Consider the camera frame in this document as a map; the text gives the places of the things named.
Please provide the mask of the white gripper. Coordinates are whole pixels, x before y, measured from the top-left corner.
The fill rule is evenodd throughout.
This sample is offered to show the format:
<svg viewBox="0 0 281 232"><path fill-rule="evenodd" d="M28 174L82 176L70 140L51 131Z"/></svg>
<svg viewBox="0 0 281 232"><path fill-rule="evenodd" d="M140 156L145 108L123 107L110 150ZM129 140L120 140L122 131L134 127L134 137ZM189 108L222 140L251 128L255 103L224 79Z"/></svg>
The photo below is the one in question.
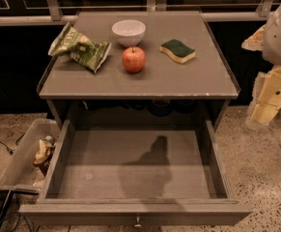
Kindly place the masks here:
<svg viewBox="0 0 281 232"><path fill-rule="evenodd" d="M281 4L266 26L261 26L241 47L250 51L262 50L263 58L275 65L268 73L258 73L252 102L247 109L246 126L260 130L268 126L281 109Z"/></svg>

